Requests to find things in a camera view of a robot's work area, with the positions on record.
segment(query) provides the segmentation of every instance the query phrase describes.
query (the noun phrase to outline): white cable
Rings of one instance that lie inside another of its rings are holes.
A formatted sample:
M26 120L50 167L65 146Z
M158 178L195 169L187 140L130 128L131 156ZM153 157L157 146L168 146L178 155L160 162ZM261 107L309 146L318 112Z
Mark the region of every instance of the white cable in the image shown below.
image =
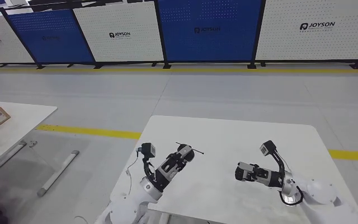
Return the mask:
M285 161L285 159L279 154L279 152L277 152L277 154L280 156L280 158L285 162L285 164L286 164L286 166L287 166L287 168L289 169L289 171L292 173L292 171L291 171L291 169L290 169L290 167L289 167L289 165L287 164L287 162Z
M131 165L129 165L129 166L127 167L127 170L125 171L125 173L126 173L127 175L129 175L129 178L130 178L130 186L129 186L128 195L130 194L130 191L132 190L132 175L131 175L130 172L129 172L129 168L130 168L131 166L133 166L137 160L138 160L138 156L135 158L135 161L134 161Z

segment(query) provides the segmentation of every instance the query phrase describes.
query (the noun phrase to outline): cardboard box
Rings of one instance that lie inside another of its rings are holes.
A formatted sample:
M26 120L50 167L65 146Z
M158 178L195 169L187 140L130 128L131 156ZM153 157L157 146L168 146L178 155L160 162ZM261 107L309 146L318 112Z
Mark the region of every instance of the cardboard box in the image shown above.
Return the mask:
M0 108L0 125L10 119L10 115L4 111L4 109Z

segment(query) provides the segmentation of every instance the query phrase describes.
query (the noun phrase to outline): black metal frame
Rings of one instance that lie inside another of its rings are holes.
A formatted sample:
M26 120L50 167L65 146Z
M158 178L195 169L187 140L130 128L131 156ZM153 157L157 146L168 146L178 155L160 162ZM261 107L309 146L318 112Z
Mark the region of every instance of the black metal frame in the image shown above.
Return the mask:
M257 26L256 26L256 35L255 35L255 43L252 51L251 62L247 66L248 69L256 69L255 61L256 61L256 53L258 48L258 41L260 40L261 26L263 21L263 14L265 13L266 0L261 0L260 12L258 14Z
M326 60L255 60L262 67L266 67L266 63L354 63L349 66L358 69L358 60L356 59L326 59Z
M160 39L161 39L161 45L162 45L162 52L163 52L163 59L164 59L163 69L170 69L172 66L168 63L167 51L166 51L166 44L165 44L165 42L164 42L164 34L163 34L163 28L162 28L162 19L161 19L161 13L160 13L160 11L159 11L159 2L158 2L158 0L154 0L154 7L156 8L156 15L157 15L157 22L158 22L159 37L160 37Z
M160 37L161 37L161 44L162 44L162 51L163 51L163 57L164 57L164 60L158 60L158 61L124 61L124 62L97 62L93 56L93 53L92 53L92 50L90 48L90 46L88 45L88 41L86 39L86 37L84 36L84 33L82 31L82 28L81 26L79 25L79 22L77 20L77 17L76 17L76 14L74 13L73 11L73 6L72 6L72 3L75 3L75 2L81 2L81 3L86 3L86 2L100 2L101 0L83 0L83 1L73 1L73 0L63 0L64 2L57 2L57 3L48 3L48 4L34 4L34 5L31 5L31 6L19 6L19 7L14 7L14 8L0 8L0 11L3 13L4 15L4 18L6 19L6 21L8 22L8 24L10 25L11 29L15 32L16 36L19 38L21 44L25 47L25 49L27 50L27 52L30 54L30 56L32 57L32 59L34 60L35 63L0 63L2 64L1 67L3 66L6 66L8 64L35 64L37 65L37 68L38 69L42 69L44 68L43 65L45 64L67 64L68 68L73 66L74 64L82 64L82 65L93 65L95 66L94 69L100 69L101 67L103 66L107 66L107 65L127 65L127 64L152 64L152 67L153 65L155 66L156 64L158 63L164 63L164 69L169 69L171 67L171 65L168 64L168 61L167 61L167 56L166 56L166 51L165 51L165 45L164 45L164 39L163 39L163 32L162 32L162 27L161 27L161 19L160 17L158 18L158 15L159 15L159 8L157 9L158 7L158 4L157 3L157 0L154 0L154 5L156 6L156 14L157 14L157 21L158 21L158 28L159 28L159 34L160 34ZM25 44L25 42L21 39L20 35L18 34L18 32L16 31L16 29L13 27L11 21L9 20L8 18L8 14L7 14L7 10L16 10L16 9L21 9L21 8L33 8L33 7L40 7L40 6L56 6L56 5L59 5L59 4L64 4L64 5L67 5L68 6L68 9L71 10L71 13L73 15L73 18L75 20L75 23L77 24L78 26L78 29L82 35L82 38L84 40L84 42L86 43L86 47L87 47L87 50L89 51L91 57L92 57L92 60L93 62L44 62L44 63L40 63L38 62L34 55L32 54L32 52L29 50L29 48L27 47L27 45Z
M125 61L125 62L97 62L93 56L92 50L90 48L90 46L88 45L87 39L84 36L84 33L82 31L81 26L79 25L79 22L77 20L76 14L73 11L73 3L75 2L81 2L81 3L86 3L86 2L101 2L101 0L83 0L83 1L79 1L79 0L63 0L64 2L58 2L58 3L48 3L48 4L35 4L35 5L31 5L31 6L20 6L20 7L14 7L14 8L0 8L0 11L2 13L2 15L4 16L4 18L6 19L6 21L8 22L8 24L10 25L11 29L14 31L14 33L16 34L16 36L18 37L18 39L20 40L20 42L22 43L22 45L25 47L25 49L27 50L27 52L29 53L29 55L32 57L32 59L34 60L34 63L0 63L2 64L2 66L0 67L4 67L8 64L35 64L37 65L37 69L42 69L44 68L44 64L68 64L68 67L73 66L74 64L83 64L83 65L94 65L94 69L99 69L102 66L106 66L106 65L126 65L126 64L152 64L152 67L155 67L158 63L164 63L163 69L170 69L171 65L169 63L249 63L249 65L247 66L248 69L255 69L256 65L255 63L261 63L262 67L266 66L266 63L353 63L350 66L353 69L358 69L358 59L329 59L329 60L256 60L256 54L257 54L257 48L258 48L258 42L260 39L260 33L261 33L261 27L262 27L262 21L263 21L263 15L265 13L265 6L266 6L266 0L261 0L261 5L260 5L260 12L259 12L259 17L258 17L258 21L257 21L257 27L256 27L256 34L255 34L255 41L254 41L254 48L252 51L252 57L251 60L168 60L167 59L167 52L166 52L166 46L165 46L165 42L164 42L164 34L163 34L163 29L162 29L162 21L161 21L161 15L160 15L160 11L159 11L159 2L158 0L144 0L146 1L153 1L154 2L154 6L155 6L155 10L156 10L156 15L157 15L157 22L158 22L158 30L159 30L159 36L161 39L161 46L162 46L162 53L163 53L163 60L160 61ZM20 8L33 8L33 7L40 7L40 6L54 6L54 5L59 5L59 4L64 4L68 6L68 9L71 10L72 15L74 17L74 20L81 32L82 38L84 40L84 42L86 43L86 47L89 51L89 53L91 54L91 57L93 59L93 62L55 62L55 63L40 63L38 62L34 55L32 54L32 52L29 50L29 48L27 47L27 45L25 44L25 42L21 39L19 33L16 31L16 29L14 28L12 22L9 20L8 18L8 14L7 14L7 10L15 10L15 9L20 9Z

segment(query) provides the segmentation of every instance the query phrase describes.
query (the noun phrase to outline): white pegboard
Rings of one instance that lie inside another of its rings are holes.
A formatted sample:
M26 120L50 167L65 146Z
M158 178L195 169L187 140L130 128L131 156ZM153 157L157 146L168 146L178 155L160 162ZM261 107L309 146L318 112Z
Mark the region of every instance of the white pegboard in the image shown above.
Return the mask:
M3 16L0 16L0 63L33 63Z
M163 60L154 2L78 8L74 13L97 62Z
M267 0L256 59L358 59L357 43L357 0Z

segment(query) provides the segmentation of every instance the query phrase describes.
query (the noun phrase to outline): white tabletop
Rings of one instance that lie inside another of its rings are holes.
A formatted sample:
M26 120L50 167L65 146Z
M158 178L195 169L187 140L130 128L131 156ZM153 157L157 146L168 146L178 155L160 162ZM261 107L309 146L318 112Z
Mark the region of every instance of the white tabletop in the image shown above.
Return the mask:
M0 156L9 152L25 135L57 110L55 106L0 102L11 118L0 125Z
M312 126L153 116L136 148L144 142L153 143L157 153L152 159L155 167L177 149L175 142L189 144L205 154L196 153L194 160L165 188L158 204L149 204L149 209L227 224L309 223L300 207L285 206L274 189L235 179L234 172L240 161L278 170L274 159L264 157L259 150L261 144L268 140L276 144L279 154L294 174L329 181L349 203L357 207ZM133 152L126 168L135 157ZM141 159L131 167L130 172L133 186L136 186L145 176ZM124 170L112 191L111 200L127 193L129 184Z

